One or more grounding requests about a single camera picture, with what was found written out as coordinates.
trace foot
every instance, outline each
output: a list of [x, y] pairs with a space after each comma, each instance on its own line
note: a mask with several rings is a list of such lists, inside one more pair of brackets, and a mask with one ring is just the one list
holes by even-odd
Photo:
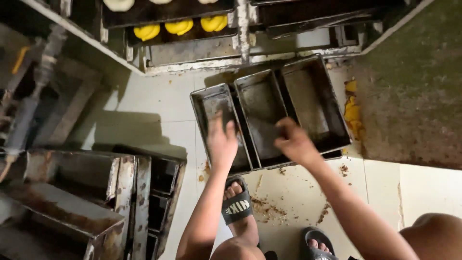
[[[237, 194], [242, 193], [242, 187], [238, 182], [233, 182], [229, 186], [223, 195], [223, 200], [227, 200], [236, 196]], [[252, 246], [257, 246], [258, 244], [258, 229], [257, 222], [253, 215], [247, 216], [243, 219], [235, 221], [229, 225], [233, 236], [239, 236], [247, 240], [248, 243]]]
[[329, 254], [332, 254], [329, 250], [328, 247], [326, 247], [326, 245], [324, 243], [318, 243], [316, 240], [314, 239], [309, 239], [308, 240], [308, 246], [311, 247], [311, 248], [317, 248], [317, 249], [320, 249], [324, 252], [327, 252]]

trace forearm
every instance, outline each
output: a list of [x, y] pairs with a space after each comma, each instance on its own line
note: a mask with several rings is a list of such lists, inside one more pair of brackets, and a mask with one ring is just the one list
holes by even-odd
[[323, 160], [304, 165], [319, 183], [343, 230], [366, 259], [419, 259], [404, 238], [332, 171]]
[[183, 232], [176, 259], [208, 260], [210, 258], [218, 230], [227, 174], [228, 171], [210, 174]]

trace black slide sandal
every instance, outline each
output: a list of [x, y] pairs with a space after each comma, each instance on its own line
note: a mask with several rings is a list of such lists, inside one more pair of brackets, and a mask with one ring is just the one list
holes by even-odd
[[[324, 252], [320, 249], [310, 247], [308, 240], [314, 239], [320, 243], [324, 243], [332, 254]], [[300, 239], [300, 260], [338, 260], [334, 253], [334, 247], [327, 235], [316, 227], [307, 227], [302, 231]]]
[[247, 188], [247, 183], [245, 183], [242, 177], [237, 176], [227, 179], [225, 184], [225, 191], [235, 181], [241, 185], [242, 193], [236, 194], [236, 196], [223, 201], [221, 214], [225, 219], [226, 225], [229, 225], [253, 214], [249, 189]]

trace hand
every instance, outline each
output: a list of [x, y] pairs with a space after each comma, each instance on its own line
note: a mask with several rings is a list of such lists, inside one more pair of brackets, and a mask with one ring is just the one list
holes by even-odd
[[218, 111], [210, 120], [208, 126], [207, 145], [214, 172], [225, 171], [228, 174], [237, 153], [237, 138], [234, 122], [226, 124], [226, 134], [223, 132], [223, 113]]
[[283, 129], [287, 139], [278, 137], [274, 145], [289, 159], [304, 167], [324, 161], [305, 131], [292, 118], [283, 118], [276, 126]]

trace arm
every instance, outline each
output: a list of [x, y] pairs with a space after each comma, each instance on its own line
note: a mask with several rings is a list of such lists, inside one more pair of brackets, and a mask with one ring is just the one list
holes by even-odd
[[419, 259], [404, 238], [332, 171], [303, 129], [290, 118], [282, 119], [277, 125], [284, 128], [287, 139], [276, 139], [275, 146], [313, 175], [346, 235], [364, 259]]
[[212, 171], [204, 191], [186, 225], [176, 252], [177, 260], [208, 260], [218, 230], [223, 192], [231, 164], [237, 152], [232, 121], [223, 132], [222, 113], [210, 121], [207, 144], [211, 152]]

